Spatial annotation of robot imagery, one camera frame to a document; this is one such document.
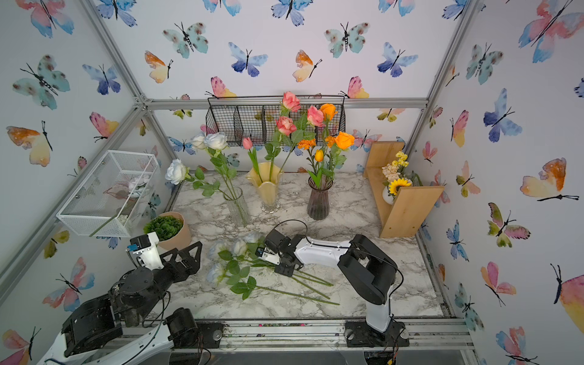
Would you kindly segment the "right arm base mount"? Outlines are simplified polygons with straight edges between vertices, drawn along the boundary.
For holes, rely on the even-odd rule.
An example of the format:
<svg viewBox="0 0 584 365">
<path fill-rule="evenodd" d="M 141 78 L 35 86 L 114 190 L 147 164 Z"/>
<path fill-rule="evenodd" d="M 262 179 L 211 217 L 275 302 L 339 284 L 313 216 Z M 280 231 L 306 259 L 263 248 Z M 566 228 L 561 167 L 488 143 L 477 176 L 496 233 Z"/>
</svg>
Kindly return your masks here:
<svg viewBox="0 0 584 365">
<path fill-rule="evenodd" d="M 409 347 L 409 332 L 404 322 L 390 320 L 388 329 L 379 332 L 371 328 L 366 321 L 348 321 L 345 323 L 345 338 L 349 348 L 398 348 Z"/>
</svg>

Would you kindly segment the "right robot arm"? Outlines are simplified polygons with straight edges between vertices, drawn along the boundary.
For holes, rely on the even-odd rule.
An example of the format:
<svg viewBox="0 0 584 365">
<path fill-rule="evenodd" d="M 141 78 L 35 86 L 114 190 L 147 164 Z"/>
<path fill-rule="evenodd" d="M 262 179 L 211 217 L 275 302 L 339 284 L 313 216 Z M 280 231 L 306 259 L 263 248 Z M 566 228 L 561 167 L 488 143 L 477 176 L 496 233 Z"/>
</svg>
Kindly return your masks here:
<svg viewBox="0 0 584 365">
<path fill-rule="evenodd" d="M 287 277 L 306 265 L 341 271 L 353 289 L 366 301 L 366 324 L 376 334 L 385 334 L 395 324 L 390 298 L 403 278 L 397 264 L 374 242 L 357 234 L 351 240 L 325 241 L 305 235 L 286 237 L 276 229 L 267 235 L 257 258 L 275 265 Z"/>
</svg>

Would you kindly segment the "orange yellow tulip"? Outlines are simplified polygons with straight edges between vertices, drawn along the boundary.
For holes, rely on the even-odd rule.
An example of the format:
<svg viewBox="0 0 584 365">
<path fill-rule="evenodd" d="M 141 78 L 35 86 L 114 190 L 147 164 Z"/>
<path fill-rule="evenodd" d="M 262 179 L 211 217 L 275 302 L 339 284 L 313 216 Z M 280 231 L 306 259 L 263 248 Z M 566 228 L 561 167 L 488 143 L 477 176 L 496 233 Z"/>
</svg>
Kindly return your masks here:
<svg viewBox="0 0 584 365">
<path fill-rule="evenodd" d="M 313 184 L 317 189 L 324 189 L 328 178 L 328 168 L 325 163 L 324 150 L 310 149 L 308 160 L 311 167 L 311 170 L 309 171 L 310 179 L 313 181 Z"/>
</svg>

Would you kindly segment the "pink rose tall stem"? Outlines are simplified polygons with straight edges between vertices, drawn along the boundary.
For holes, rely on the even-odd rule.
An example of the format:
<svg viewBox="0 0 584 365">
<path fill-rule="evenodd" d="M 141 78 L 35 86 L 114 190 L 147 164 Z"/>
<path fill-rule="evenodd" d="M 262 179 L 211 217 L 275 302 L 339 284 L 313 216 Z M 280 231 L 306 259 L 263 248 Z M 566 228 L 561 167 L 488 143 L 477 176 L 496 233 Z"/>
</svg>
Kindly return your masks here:
<svg viewBox="0 0 584 365">
<path fill-rule="evenodd" d="M 288 116 L 290 118 L 292 112 L 298 112 L 300 109 L 300 99 L 290 91 L 285 92 L 281 101 L 280 116 Z"/>
</svg>

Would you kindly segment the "small pink rosebud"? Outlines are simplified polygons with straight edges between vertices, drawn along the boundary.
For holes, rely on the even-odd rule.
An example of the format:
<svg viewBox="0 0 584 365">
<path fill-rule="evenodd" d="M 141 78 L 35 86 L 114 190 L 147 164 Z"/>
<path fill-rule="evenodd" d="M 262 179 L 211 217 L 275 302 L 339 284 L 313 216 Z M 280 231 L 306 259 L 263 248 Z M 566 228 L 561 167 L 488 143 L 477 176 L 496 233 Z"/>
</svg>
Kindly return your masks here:
<svg viewBox="0 0 584 365">
<path fill-rule="evenodd" d="M 259 163 L 257 158 L 257 151 L 253 145 L 253 142 L 250 137 L 246 137 L 242 139 L 242 146 L 248 150 L 249 159 L 252 162 L 252 168 L 255 171 L 255 174 L 259 178 L 259 181 L 263 183 L 263 179 L 261 177 L 261 173 L 259 170 Z"/>
</svg>

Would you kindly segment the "orange rose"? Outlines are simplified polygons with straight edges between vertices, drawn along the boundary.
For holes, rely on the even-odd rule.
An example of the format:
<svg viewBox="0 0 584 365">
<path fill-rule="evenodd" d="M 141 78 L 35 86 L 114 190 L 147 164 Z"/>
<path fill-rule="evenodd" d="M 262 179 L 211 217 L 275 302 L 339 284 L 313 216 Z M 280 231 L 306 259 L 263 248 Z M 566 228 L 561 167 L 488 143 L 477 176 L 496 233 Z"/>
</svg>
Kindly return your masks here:
<svg viewBox="0 0 584 365">
<path fill-rule="evenodd" d="M 335 168 L 334 172 L 342 168 L 347 161 L 346 153 L 354 145 L 355 138 L 353 135 L 349 135 L 346 132 L 339 132 L 336 136 L 335 143 Z"/>
<path fill-rule="evenodd" d="M 334 118 L 337 114 L 336 106 L 331 103 L 325 103 L 320 107 L 319 110 L 323 115 L 322 126 L 320 126 L 320 129 L 322 130 L 322 137 L 326 139 L 328 137 L 335 136 L 336 131 Z"/>
</svg>

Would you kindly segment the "orange marigold flower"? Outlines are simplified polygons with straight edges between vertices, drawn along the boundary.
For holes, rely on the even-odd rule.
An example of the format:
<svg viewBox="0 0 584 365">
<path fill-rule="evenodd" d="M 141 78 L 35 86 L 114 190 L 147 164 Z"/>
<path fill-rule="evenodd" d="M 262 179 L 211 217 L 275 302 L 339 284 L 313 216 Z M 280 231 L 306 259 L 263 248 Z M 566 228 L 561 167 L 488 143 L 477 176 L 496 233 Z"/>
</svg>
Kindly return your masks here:
<svg viewBox="0 0 584 365">
<path fill-rule="evenodd" d="M 322 160 L 322 152 L 316 147 L 316 140 L 301 140 L 297 147 L 308 152 L 309 157 L 307 160 L 310 163 L 309 175 L 313 179 L 313 182 L 318 183 L 320 181 L 319 163 Z"/>
</svg>

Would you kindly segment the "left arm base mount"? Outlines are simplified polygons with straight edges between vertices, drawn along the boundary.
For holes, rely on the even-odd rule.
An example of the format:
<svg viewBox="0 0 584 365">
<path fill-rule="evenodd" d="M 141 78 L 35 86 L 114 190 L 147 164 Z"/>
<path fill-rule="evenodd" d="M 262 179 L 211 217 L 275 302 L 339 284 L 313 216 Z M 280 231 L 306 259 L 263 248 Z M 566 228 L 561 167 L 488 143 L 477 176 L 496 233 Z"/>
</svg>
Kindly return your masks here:
<svg viewBox="0 0 584 365">
<path fill-rule="evenodd" d="M 224 337 L 225 324 L 195 320 L 188 308 L 179 308 L 164 319 L 174 348 L 217 349 Z"/>
</svg>

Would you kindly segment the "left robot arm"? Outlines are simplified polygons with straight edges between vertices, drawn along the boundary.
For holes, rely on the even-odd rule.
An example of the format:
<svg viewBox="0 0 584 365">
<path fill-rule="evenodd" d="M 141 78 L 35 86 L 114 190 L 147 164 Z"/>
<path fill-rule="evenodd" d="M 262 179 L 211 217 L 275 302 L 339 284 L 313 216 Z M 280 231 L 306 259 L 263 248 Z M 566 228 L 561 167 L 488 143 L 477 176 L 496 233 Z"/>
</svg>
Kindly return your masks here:
<svg viewBox="0 0 584 365">
<path fill-rule="evenodd" d="M 105 345 L 123 335 L 123 325 L 142 323 L 153 308 L 165 300 L 173 284 L 187 280 L 201 266 L 202 243 L 172 249 L 162 255 L 161 268 L 138 266 L 127 272 L 109 290 L 84 304 L 62 325 L 40 364 L 82 364 Z M 139 364 L 173 348 L 199 345 L 201 331 L 191 312 L 179 308 L 162 315 L 146 335 L 97 359 L 97 364 Z"/>
</svg>

